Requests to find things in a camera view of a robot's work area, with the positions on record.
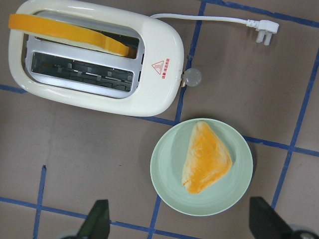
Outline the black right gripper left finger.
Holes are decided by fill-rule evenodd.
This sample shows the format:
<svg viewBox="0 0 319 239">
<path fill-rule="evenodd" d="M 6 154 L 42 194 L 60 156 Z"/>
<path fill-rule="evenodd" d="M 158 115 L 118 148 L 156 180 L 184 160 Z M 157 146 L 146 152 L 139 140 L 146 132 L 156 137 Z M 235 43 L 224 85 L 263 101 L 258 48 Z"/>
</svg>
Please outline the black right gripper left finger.
<svg viewBox="0 0 319 239">
<path fill-rule="evenodd" d="M 77 239 L 107 239 L 110 233 L 109 202 L 97 200 L 78 231 Z"/>
</svg>

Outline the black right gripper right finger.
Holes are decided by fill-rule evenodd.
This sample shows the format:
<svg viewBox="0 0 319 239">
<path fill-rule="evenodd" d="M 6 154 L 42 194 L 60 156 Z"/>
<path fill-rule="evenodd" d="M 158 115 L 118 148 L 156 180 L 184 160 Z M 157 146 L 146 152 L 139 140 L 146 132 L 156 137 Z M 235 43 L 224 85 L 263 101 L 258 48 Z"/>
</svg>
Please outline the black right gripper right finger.
<svg viewBox="0 0 319 239">
<path fill-rule="evenodd" d="M 262 198 L 251 197 L 249 229 L 255 239 L 296 239 L 290 226 Z"/>
</svg>

